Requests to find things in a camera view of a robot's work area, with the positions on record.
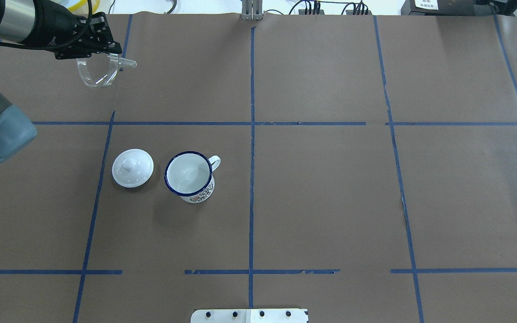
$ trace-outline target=mug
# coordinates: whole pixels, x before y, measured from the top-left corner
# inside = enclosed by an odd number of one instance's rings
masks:
[[[213,171],[219,167],[219,156],[210,158],[196,151],[179,153],[165,169],[165,184],[174,194],[189,203],[201,203],[213,194]]]

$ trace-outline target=blue rim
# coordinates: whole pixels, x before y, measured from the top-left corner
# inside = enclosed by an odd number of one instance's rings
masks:
[[[200,190],[197,190],[196,192],[193,192],[193,193],[181,193],[181,192],[175,191],[173,188],[171,188],[171,186],[169,184],[169,180],[166,178],[166,172],[169,170],[169,166],[171,165],[173,160],[175,160],[177,157],[185,155],[187,153],[193,153],[195,155],[199,155],[199,156],[203,157],[203,159],[207,162],[207,165],[209,165],[209,178],[207,179],[207,184],[203,185],[203,187]],[[175,157],[171,158],[171,160],[169,161],[169,163],[165,167],[165,184],[166,184],[167,188],[169,188],[171,190],[171,192],[173,192],[174,194],[176,194],[178,196],[185,196],[185,197],[187,197],[187,196],[195,196],[195,195],[199,194],[200,192],[203,192],[203,190],[211,182],[211,177],[212,176],[213,176],[213,168],[211,167],[211,163],[209,162],[209,159],[207,158],[207,156],[203,155],[202,153],[196,152],[196,151],[184,151],[182,153],[179,153],[179,154],[175,155]]]

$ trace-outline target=cable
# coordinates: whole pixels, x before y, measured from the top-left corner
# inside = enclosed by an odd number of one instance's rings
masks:
[[[279,12],[279,10],[275,10],[275,9],[268,9],[268,10],[267,10],[267,11],[265,11],[265,12],[278,12],[278,13],[280,13],[280,14],[284,15],[284,13]]]
[[[295,5],[291,8],[291,11],[289,11],[289,14],[293,13],[294,8],[298,6],[300,2],[306,2],[308,4],[308,10],[312,10],[312,4],[309,0],[300,0],[299,2],[296,2]]]
[[[342,16],[344,14],[344,12],[346,12],[346,9],[348,8],[348,6],[350,6],[352,4],[352,6],[354,7],[352,10],[355,10],[356,9],[356,4],[354,2],[349,2],[348,4],[346,4],[346,6],[344,6],[344,9],[342,9],[342,12],[340,13],[340,15]]]
[[[115,1],[117,0],[113,0],[113,3],[111,4],[111,6],[109,7],[109,11],[107,13],[111,13],[111,9],[113,8],[113,5],[115,4]]]
[[[177,0],[173,0],[173,6],[169,9],[168,12],[165,12],[165,14],[170,14],[175,10],[175,7],[177,6]]]
[[[78,39],[80,39],[83,36],[85,31],[87,31],[89,29],[89,26],[91,26],[91,18],[93,16],[93,6],[91,3],[91,0],[87,0],[87,4],[88,4],[89,15],[87,17],[87,22],[85,23],[85,27],[83,29],[81,29],[72,39],[70,39],[70,41],[68,41],[66,43],[59,44],[59,45],[53,45],[53,46],[45,46],[45,47],[30,47],[30,46],[25,46],[25,45],[0,42],[0,46],[18,48],[18,49],[29,49],[32,51],[50,51],[52,49],[60,49],[65,46],[71,45],[74,42],[78,41]]]

